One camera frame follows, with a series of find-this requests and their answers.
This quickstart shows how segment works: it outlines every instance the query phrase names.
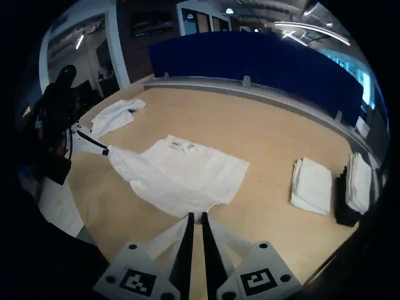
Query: clothing label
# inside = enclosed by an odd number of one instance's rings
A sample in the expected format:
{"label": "clothing label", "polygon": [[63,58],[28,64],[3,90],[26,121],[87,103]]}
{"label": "clothing label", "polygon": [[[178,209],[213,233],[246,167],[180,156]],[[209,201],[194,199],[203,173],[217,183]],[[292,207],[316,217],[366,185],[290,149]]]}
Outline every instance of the clothing label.
{"label": "clothing label", "polygon": [[182,143],[179,141],[173,141],[169,146],[178,150],[182,147]]}
{"label": "clothing label", "polygon": [[193,144],[184,144],[182,146],[182,151],[185,152],[186,154],[190,154],[190,153],[192,153],[194,151],[197,151],[197,148]]}

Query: wooden table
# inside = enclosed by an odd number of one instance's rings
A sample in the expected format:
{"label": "wooden table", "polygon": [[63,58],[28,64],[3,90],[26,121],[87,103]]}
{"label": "wooden table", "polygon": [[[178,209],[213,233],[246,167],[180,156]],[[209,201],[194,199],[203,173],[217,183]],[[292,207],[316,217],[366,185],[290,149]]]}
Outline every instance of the wooden table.
{"label": "wooden table", "polygon": [[[250,242],[270,241],[300,282],[353,233],[336,224],[333,213],[323,216],[289,203],[295,160],[308,157],[337,176],[351,151],[342,136],[293,112],[237,96],[152,88],[136,98],[147,106],[134,113],[134,122],[101,140],[141,153],[173,135],[250,162],[236,197],[209,214]],[[68,181],[76,206],[108,260],[126,242],[148,241],[178,221],[136,196],[107,157],[77,153],[72,160]],[[207,298],[199,225],[190,297]]]}

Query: blue partition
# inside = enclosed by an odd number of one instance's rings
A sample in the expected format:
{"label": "blue partition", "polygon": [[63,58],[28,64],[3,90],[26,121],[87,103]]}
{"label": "blue partition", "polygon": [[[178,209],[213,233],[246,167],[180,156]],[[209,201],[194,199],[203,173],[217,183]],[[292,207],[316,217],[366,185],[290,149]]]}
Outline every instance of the blue partition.
{"label": "blue partition", "polygon": [[344,68],[289,38],[255,32],[206,32],[149,48],[155,77],[202,76],[265,85],[314,103],[355,126],[363,87]]}

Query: stack of folded towels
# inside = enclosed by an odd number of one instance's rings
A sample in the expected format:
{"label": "stack of folded towels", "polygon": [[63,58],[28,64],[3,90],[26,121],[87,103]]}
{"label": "stack of folded towels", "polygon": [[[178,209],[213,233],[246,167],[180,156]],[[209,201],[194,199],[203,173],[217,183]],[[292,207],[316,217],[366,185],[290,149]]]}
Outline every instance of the stack of folded towels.
{"label": "stack of folded towels", "polygon": [[290,203],[299,209],[327,215],[331,196],[331,171],[309,158],[298,159],[293,170]]}
{"label": "stack of folded towels", "polygon": [[371,167],[360,153],[350,153],[347,166],[346,204],[363,215],[370,206]]}
{"label": "stack of folded towels", "polygon": [[371,167],[360,153],[351,153],[343,173],[336,179],[335,218],[341,225],[354,226],[370,206]]}

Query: folded white towel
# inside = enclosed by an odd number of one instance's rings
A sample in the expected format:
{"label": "folded white towel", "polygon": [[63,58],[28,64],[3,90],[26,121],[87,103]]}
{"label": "folded white towel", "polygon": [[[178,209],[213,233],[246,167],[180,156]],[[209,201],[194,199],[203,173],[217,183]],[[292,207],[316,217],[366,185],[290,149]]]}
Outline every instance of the folded white towel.
{"label": "folded white towel", "polygon": [[361,214],[370,206],[371,179],[371,167],[360,153],[351,153],[347,164],[346,204]]}
{"label": "folded white towel", "polygon": [[134,120],[130,111],[137,111],[146,106],[140,99],[119,100],[103,109],[92,121],[91,135],[99,138],[121,128]]}
{"label": "folded white towel", "polygon": [[221,151],[168,136],[142,154],[109,146],[114,169],[135,193],[168,214],[182,218],[228,204],[249,163]]}
{"label": "folded white towel", "polygon": [[297,208],[327,215],[331,210],[331,195],[331,172],[309,158],[297,160],[290,202]]}

